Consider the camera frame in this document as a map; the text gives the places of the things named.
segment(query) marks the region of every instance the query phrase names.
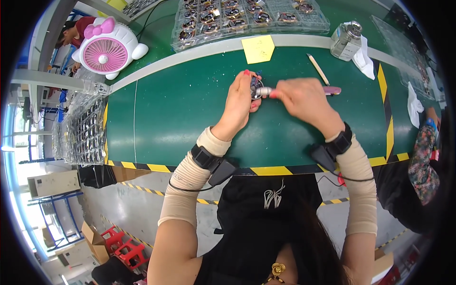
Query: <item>red shirt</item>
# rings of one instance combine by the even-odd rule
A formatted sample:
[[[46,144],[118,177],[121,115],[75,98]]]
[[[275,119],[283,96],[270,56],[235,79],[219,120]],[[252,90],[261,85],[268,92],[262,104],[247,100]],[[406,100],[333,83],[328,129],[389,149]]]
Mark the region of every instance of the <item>red shirt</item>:
[[[81,43],[84,40],[84,30],[87,28],[88,25],[93,24],[93,21],[95,21],[95,17],[82,17],[78,21],[76,21],[75,27],[76,30],[79,33],[79,39],[74,39],[71,41],[71,44],[74,45],[75,47],[79,48],[81,46]]]

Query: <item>glass jar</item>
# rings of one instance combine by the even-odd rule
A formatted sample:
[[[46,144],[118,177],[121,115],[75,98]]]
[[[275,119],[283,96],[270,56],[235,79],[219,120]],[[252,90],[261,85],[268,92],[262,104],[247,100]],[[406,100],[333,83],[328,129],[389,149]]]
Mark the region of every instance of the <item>glass jar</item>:
[[[363,28],[356,21],[342,23],[331,36],[331,54],[346,62],[350,61],[361,48],[361,31]]]

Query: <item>beige arm sleeve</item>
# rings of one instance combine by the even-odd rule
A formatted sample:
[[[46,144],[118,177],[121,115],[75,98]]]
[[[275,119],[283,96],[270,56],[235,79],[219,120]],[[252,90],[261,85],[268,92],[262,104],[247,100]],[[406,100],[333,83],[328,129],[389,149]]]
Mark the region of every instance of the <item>beige arm sleeve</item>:
[[[326,140],[330,142],[337,135]],[[336,157],[341,173],[351,179],[369,179],[373,177],[369,159],[363,148],[352,137],[352,146]],[[352,233],[374,233],[377,235],[377,186],[375,180],[355,182],[345,180],[350,197],[350,210],[348,212],[346,235]]]
[[[197,140],[198,146],[204,146],[207,151],[215,156],[224,156],[231,145],[231,141],[226,142],[217,139],[211,133],[212,127],[207,127]],[[199,190],[207,182],[210,171],[200,168],[192,159],[189,151],[184,160],[174,171],[171,183],[179,188],[188,190]],[[169,186],[166,188],[163,207],[161,208],[158,225],[167,220],[183,220],[197,226],[197,197],[199,192],[186,192],[174,189]]]

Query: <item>label on jar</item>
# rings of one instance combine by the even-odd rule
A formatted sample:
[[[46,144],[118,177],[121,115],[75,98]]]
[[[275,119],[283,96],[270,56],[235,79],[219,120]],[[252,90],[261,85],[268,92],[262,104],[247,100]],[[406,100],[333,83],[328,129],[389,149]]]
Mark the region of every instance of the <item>label on jar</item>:
[[[354,45],[351,42],[348,42],[347,45],[344,47],[341,55],[339,56],[339,59],[345,60],[346,62],[350,61],[350,59],[353,58],[353,56],[356,54],[359,48],[359,46]]]

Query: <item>white cable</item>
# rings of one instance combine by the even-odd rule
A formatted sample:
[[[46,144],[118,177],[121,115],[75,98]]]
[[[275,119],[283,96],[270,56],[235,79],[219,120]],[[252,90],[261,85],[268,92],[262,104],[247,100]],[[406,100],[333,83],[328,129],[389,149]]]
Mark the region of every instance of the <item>white cable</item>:
[[[264,208],[269,209],[269,205],[272,202],[272,199],[274,199],[274,208],[277,208],[280,205],[280,201],[282,201],[282,196],[280,194],[282,193],[282,189],[285,188],[284,185],[284,179],[282,178],[282,187],[280,187],[279,190],[274,191],[274,190],[266,190],[264,192]]]

